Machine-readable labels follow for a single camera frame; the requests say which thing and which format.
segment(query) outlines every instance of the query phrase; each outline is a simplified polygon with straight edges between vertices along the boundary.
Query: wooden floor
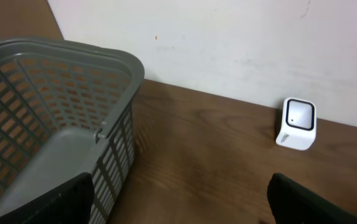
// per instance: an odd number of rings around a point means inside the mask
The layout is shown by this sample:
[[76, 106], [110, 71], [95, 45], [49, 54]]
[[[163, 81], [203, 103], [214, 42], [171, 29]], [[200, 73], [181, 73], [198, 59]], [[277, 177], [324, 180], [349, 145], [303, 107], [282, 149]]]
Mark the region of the wooden floor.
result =
[[134, 110], [138, 150], [110, 223], [275, 223], [274, 172], [357, 216], [355, 127], [319, 119], [309, 150], [287, 149], [274, 109], [151, 81]]

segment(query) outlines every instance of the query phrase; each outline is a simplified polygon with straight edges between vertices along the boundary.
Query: wooden surface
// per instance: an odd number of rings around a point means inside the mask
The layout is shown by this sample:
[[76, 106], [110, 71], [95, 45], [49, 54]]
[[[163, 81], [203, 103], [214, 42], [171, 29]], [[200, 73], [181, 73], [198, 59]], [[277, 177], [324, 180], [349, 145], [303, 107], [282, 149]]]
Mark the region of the wooden surface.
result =
[[47, 0], [0, 0], [0, 39], [23, 35], [63, 39]]
[[134, 109], [136, 160], [110, 223], [275, 223], [274, 172], [357, 216], [355, 127], [319, 119], [309, 150], [287, 149], [275, 109], [151, 81]]

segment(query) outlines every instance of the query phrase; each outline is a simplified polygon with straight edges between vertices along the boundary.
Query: gray plastic basket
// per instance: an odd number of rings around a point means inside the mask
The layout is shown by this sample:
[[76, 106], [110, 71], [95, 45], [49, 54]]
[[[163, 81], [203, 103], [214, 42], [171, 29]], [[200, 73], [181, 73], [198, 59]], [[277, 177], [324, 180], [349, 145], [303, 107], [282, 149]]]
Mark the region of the gray plastic basket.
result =
[[105, 223], [134, 158], [131, 54], [69, 41], [0, 42], [0, 216], [81, 172]]

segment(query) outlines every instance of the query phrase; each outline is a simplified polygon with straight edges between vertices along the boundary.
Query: black object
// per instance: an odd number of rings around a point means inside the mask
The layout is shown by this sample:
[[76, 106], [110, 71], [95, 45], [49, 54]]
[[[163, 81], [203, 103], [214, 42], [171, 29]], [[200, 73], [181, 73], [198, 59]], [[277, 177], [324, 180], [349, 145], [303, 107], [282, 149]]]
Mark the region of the black object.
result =
[[357, 224], [355, 216], [283, 174], [273, 174], [267, 197], [277, 224]]
[[87, 224], [94, 198], [92, 178], [82, 173], [0, 217], [4, 223]]

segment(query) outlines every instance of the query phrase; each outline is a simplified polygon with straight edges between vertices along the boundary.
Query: white device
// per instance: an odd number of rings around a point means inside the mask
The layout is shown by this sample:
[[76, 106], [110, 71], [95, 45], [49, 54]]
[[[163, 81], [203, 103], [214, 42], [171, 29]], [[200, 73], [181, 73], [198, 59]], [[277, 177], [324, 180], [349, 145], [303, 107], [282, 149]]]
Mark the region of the white device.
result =
[[307, 100], [286, 98], [283, 102], [282, 117], [278, 118], [277, 138], [280, 146], [306, 150], [317, 135], [317, 109]]

